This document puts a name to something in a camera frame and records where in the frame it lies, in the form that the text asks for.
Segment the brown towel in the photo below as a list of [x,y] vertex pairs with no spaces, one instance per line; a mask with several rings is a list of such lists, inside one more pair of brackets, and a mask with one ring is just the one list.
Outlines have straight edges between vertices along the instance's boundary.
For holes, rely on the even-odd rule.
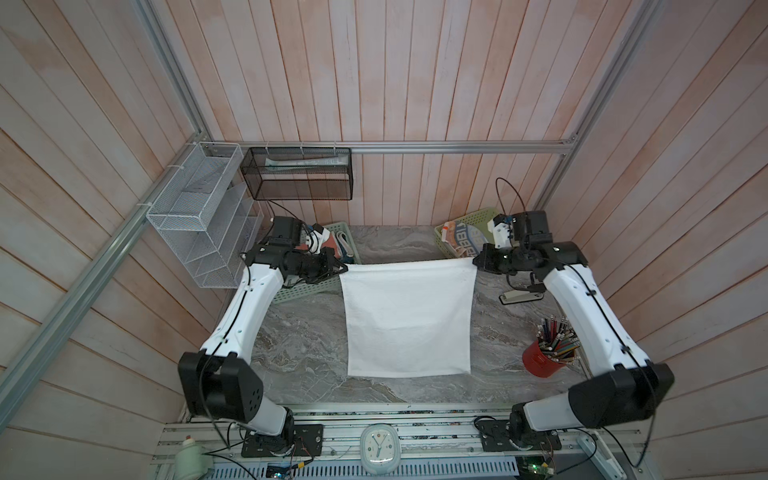
[[342,252],[341,252],[341,248],[338,245],[336,235],[331,230],[329,230],[329,231],[331,232],[331,236],[327,240],[327,242],[324,244],[323,248],[331,248],[334,251],[334,256],[337,259],[341,259],[343,257],[343,255],[342,255]]

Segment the light green plastic basket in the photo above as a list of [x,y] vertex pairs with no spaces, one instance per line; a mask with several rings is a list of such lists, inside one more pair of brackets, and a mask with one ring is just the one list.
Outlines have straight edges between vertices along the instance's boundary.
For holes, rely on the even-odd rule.
[[[487,223],[489,220],[491,220],[493,217],[495,217],[498,214],[499,212],[494,208],[484,208],[484,209],[475,211],[473,213],[467,214],[463,217],[459,217],[457,219],[449,220],[449,221],[461,221],[461,222],[471,224],[480,228],[483,231],[483,233],[486,235],[486,237],[490,240],[489,243],[492,243],[493,237],[492,237],[492,234],[487,229]],[[444,257],[456,258],[449,255],[446,249],[440,245],[439,234],[443,224],[440,224],[434,228],[435,243],[437,245],[437,248],[440,250],[440,252],[443,254]]]

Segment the plain white towel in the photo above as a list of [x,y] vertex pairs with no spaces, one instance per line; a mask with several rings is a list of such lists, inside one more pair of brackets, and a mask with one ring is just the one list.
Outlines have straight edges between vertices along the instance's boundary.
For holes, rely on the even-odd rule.
[[471,372],[470,258],[351,265],[340,276],[350,377]]

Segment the red white blue towel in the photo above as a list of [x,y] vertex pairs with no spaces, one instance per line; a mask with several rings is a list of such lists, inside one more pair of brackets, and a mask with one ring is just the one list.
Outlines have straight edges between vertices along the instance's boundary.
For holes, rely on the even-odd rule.
[[445,222],[439,240],[448,254],[456,258],[475,257],[490,242],[480,228],[461,221]]

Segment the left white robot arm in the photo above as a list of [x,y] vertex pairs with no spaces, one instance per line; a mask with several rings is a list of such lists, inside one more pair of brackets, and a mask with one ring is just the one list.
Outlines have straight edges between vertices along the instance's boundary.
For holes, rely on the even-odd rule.
[[242,274],[232,302],[211,336],[196,352],[186,352],[178,373],[190,414],[212,422],[233,421],[251,431],[293,435],[290,409],[267,398],[251,367],[257,334],[282,289],[325,282],[347,271],[334,233],[294,217],[278,216],[265,238],[239,254]]

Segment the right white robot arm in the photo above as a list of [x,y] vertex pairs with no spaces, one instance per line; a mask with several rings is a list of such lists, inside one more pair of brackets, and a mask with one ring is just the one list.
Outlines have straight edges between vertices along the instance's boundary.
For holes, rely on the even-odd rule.
[[515,405],[510,414],[514,439],[652,418],[674,375],[666,364],[651,361],[621,325],[579,247],[554,241],[543,211],[497,215],[488,229],[493,240],[483,246],[474,265],[497,275],[530,273],[533,282],[526,294],[554,297],[592,373],[564,394]]

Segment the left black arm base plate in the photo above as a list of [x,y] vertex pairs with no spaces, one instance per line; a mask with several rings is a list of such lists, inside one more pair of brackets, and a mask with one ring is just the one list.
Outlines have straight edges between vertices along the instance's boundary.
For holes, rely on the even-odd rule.
[[294,425],[292,433],[269,436],[249,431],[242,444],[241,456],[244,458],[283,458],[290,456],[321,455],[324,427],[321,424]]

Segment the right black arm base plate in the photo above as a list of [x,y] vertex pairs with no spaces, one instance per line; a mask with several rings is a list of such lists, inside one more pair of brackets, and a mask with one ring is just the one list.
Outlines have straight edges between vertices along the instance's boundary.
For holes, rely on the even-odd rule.
[[482,415],[473,419],[484,452],[507,451],[558,451],[562,443],[556,431],[522,431],[513,427],[509,420]]

